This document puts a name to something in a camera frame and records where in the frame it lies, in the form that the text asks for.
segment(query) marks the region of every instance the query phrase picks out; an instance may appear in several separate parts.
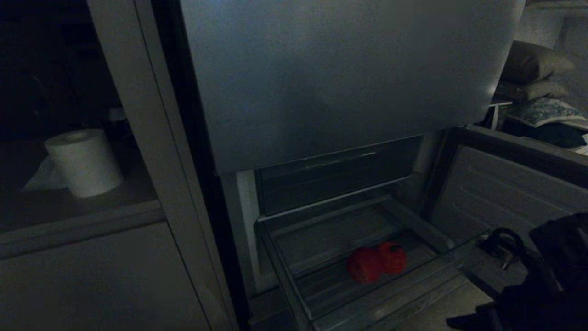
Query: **red tomato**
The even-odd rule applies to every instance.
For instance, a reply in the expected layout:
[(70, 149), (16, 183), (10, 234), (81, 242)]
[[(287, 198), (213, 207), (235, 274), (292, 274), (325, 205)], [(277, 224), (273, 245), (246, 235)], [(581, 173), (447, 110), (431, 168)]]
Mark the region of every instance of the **red tomato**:
[(382, 256), (375, 249), (357, 249), (347, 260), (347, 271), (358, 283), (375, 283), (383, 273)]
[(377, 246), (382, 256), (385, 273), (399, 274), (406, 268), (406, 252), (402, 247), (391, 241), (384, 241)]

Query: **cushion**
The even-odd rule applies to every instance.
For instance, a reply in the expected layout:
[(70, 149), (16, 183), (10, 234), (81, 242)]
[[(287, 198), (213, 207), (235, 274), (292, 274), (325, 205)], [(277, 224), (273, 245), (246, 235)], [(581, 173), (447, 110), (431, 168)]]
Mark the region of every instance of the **cushion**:
[(527, 84), (574, 70), (574, 63), (561, 53), (540, 45), (515, 41), (502, 70), (501, 78)]
[(534, 128), (569, 120), (586, 120), (583, 113), (563, 101), (539, 98), (512, 109), (508, 118)]
[(563, 98), (568, 96), (567, 89), (550, 80), (540, 80), (526, 85), (509, 81), (500, 81), (494, 95), (513, 102), (526, 102), (537, 98)]
[(578, 131), (562, 123), (545, 124), (539, 128), (520, 123), (505, 123), (502, 132), (517, 137), (529, 137), (563, 148), (586, 146), (586, 141)]

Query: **white paper towel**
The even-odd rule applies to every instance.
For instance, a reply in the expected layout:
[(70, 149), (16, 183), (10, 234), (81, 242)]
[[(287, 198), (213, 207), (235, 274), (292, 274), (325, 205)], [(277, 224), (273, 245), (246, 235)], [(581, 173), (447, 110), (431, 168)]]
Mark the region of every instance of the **white paper towel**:
[(123, 182), (121, 169), (100, 129), (65, 133), (45, 142), (45, 148), (77, 197), (92, 197)]

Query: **cabinet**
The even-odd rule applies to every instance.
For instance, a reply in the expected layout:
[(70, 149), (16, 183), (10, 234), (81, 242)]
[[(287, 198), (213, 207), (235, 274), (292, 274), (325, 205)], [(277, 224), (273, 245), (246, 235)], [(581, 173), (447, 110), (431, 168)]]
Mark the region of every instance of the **cabinet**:
[(0, 261), (0, 327), (208, 330), (166, 222)]
[(0, 329), (239, 329), (151, 3), (80, 7), (139, 151), (118, 155), (123, 184), (77, 199), (19, 192), (39, 141), (0, 147)]

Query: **shelf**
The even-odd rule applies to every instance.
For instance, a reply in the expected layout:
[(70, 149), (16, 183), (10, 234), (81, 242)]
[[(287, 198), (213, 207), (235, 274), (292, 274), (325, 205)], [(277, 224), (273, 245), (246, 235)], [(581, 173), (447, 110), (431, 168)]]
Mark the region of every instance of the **shelf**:
[(1, 168), (0, 243), (161, 209), (139, 151), (119, 145), (113, 150), (125, 181), (98, 196), (76, 198), (67, 188), (19, 192), (46, 152), (41, 142), (20, 141), (0, 146), (5, 160)]

